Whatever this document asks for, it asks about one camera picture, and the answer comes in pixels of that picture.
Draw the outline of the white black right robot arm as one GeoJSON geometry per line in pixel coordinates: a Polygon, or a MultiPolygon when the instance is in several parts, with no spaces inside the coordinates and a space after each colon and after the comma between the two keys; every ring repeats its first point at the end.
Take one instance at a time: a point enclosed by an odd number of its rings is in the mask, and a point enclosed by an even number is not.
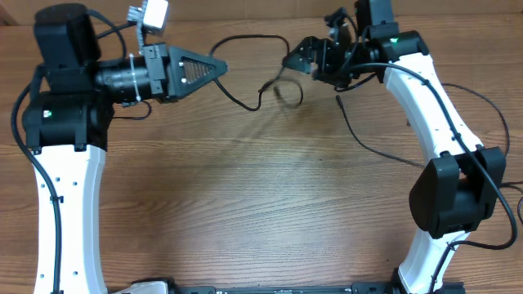
{"type": "Polygon", "coordinates": [[[417,31],[401,31],[388,1],[355,3],[355,30],[339,9],[325,17],[327,38],[304,38],[283,66],[335,86],[377,78],[405,111],[425,160],[409,192],[417,231],[385,293],[461,293],[442,278],[456,248],[490,218],[506,160],[468,128],[437,77],[429,49],[417,31]]]}

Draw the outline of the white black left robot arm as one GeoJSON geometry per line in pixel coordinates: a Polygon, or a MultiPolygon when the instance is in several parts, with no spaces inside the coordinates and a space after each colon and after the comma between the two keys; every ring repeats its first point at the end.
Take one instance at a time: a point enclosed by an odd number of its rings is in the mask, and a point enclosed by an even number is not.
{"type": "Polygon", "coordinates": [[[162,43],[168,3],[131,7],[137,54],[102,60],[96,11],[80,3],[45,7],[35,16],[34,36],[43,63],[26,95],[29,105],[14,112],[25,135],[21,149],[38,184],[37,293],[104,293],[99,246],[99,193],[114,106],[172,103],[228,70],[223,60],[162,43]]]}

